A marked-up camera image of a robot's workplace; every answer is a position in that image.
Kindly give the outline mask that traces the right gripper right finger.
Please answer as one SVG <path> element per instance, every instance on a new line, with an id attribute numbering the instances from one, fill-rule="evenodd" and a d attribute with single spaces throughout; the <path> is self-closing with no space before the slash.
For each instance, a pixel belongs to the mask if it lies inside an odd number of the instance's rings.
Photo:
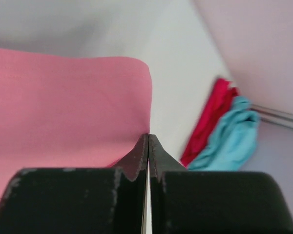
<path id="1" fill-rule="evenodd" d="M 263 172 L 193 172 L 148 137 L 155 234 L 293 234 L 276 181 Z"/>

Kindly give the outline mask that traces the pink t shirt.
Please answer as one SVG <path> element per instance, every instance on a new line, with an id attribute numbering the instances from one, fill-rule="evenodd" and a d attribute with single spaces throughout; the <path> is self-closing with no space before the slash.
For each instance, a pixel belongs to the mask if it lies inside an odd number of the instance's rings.
<path id="1" fill-rule="evenodd" d="M 0 199 L 22 168 L 112 165 L 150 131 L 151 101 L 138 59 L 0 48 Z"/>

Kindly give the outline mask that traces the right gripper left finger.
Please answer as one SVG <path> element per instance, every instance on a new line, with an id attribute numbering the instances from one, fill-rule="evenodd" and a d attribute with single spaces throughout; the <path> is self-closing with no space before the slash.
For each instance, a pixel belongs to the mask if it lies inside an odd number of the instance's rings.
<path id="1" fill-rule="evenodd" d="M 0 234 L 143 234 L 147 134 L 108 168 L 25 168 L 0 200 Z"/>

